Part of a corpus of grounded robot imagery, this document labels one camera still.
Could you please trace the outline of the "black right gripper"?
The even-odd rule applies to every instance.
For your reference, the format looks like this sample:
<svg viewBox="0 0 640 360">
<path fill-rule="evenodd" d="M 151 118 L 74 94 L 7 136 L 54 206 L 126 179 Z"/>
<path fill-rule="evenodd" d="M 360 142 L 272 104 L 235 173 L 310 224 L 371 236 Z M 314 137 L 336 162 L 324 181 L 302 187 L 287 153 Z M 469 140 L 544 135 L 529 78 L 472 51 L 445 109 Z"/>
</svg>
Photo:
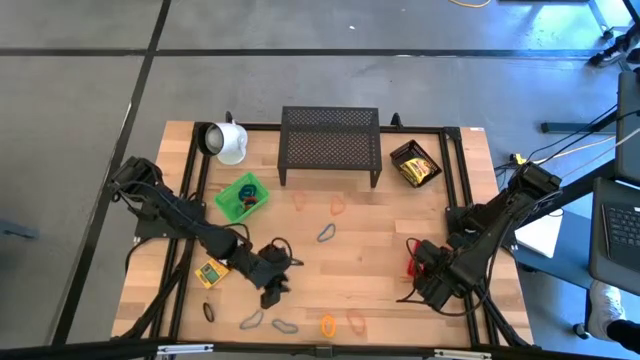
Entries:
<svg viewBox="0 0 640 360">
<path fill-rule="evenodd" d="M 451 297 L 463 298 L 471 290 L 450 269 L 452 252 L 421 240 L 413 251 L 413 286 L 431 308 L 443 308 Z"/>
</svg>

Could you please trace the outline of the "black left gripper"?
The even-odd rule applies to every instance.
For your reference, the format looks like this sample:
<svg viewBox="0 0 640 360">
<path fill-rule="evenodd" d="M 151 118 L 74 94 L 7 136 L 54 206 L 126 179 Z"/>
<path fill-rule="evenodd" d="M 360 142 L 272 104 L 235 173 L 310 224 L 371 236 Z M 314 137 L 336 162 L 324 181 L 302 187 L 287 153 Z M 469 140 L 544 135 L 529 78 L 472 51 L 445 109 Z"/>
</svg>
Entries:
<svg viewBox="0 0 640 360">
<path fill-rule="evenodd" d="M 284 248 L 268 244 L 258 253 L 247 246 L 238 246 L 232 254 L 232 268 L 240 272 L 257 289 L 263 289 L 260 306 L 269 309 L 289 292 L 286 270 L 291 266 L 291 257 Z"/>
</svg>

